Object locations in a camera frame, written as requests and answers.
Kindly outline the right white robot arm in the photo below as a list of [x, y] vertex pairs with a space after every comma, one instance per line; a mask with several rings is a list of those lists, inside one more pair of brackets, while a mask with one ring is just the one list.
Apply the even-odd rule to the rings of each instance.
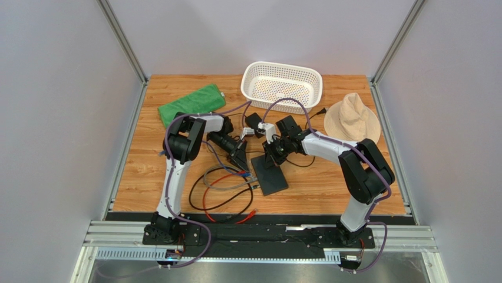
[[371, 139], [336, 140], [311, 127], [302, 129], [292, 116], [276, 124], [261, 121], [257, 130], [266, 136], [262, 144], [266, 167], [281, 165], [292, 153], [320, 157], [341, 167], [351, 195], [338, 223], [345, 232], [354, 233], [366, 225], [377, 200], [395, 181], [390, 165]]

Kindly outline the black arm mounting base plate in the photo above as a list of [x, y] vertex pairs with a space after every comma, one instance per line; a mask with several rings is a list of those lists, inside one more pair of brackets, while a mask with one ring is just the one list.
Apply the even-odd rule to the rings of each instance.
[[292, 228], [253, 222], [196, 225], [180, 221], [178, 234], [170, 237], [150, 226], [151, 221], [144, 227], [144, 245], [166, 246], [169, 251], [191, 257], [322, 259], [326, 250], [360, 252], [376, 247], [368, 227], [350, 233], [337, 225]]

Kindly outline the black network switch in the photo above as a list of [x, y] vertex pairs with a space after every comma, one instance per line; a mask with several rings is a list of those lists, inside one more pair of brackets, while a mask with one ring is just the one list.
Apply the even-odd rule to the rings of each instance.
[[263, 196], [270, 196], [289, 188], [280, 167], [265, 168], [265, 155], [251, 158], [251, 164]]

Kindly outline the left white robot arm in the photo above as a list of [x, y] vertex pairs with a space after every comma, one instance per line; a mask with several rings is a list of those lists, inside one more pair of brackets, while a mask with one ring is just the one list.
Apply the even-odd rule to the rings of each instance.
[[170, 237], [179, 232], [181, 197], [192, 161], [198, 156], [206, 133], [227, 130], [230, 119], [221, 114], [178, 112], [167, 126], [163, 141], [166, 176], [163, 191], [150, 226]]

